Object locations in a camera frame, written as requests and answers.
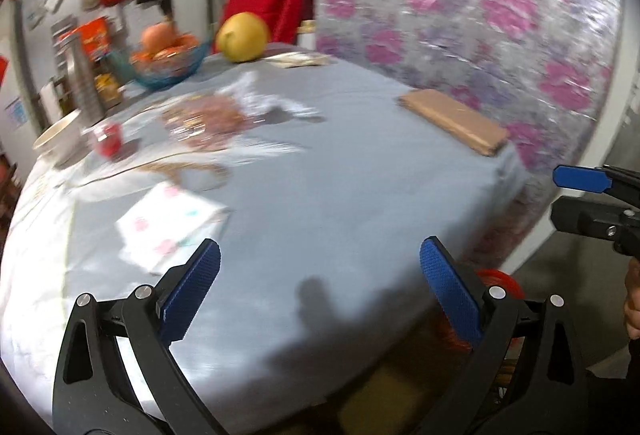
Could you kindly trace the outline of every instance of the folded cloth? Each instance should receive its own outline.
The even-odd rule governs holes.
[[[187,261],[197,238],[218,235],[227,215],[222,204],[160,182],[116,222],[124,240],[120,254],[148,272],[161,272]]]

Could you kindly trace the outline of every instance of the white bowl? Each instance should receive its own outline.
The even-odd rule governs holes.
[[[37,138],[33,149],[53,164],[67,160],[82,139],[82,121],[78,118],[79,115],[80,110],[74,110],[54,123]]]

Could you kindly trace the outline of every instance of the silver water bottle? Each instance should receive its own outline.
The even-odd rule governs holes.
[[[60,42],[65,55],[66,77],[74,96],[76,108],[81,111],[80,118],[85,126],[93,126],[106,116],[106,109],[100,94],[95,88],[94,72],[91,63],[82,49],[82,41],[77,32],[73,32]]]

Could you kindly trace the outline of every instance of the blue gripper pad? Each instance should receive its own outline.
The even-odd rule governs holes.
[[[203,244],[194,253],[197,258],[193,260],[160,310],[159,335],[166,347],[172,341],[184,338],[193,317],[220,271],[220,247],[209,239]]]
[[[559,188],[604,193],[611,189],[612,180],[602,170],[580,166],[558,166],[554,169],[554,183]]]
[[[420,267],[456,335],[476,347],[482,341],[480,310],[449,261],[449,254],[427,238],[420,248]]]

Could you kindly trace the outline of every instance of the human hand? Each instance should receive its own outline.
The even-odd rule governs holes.
[[[640,262],[632,258],[625,277],[625,326],[631,339],[640,339]]]

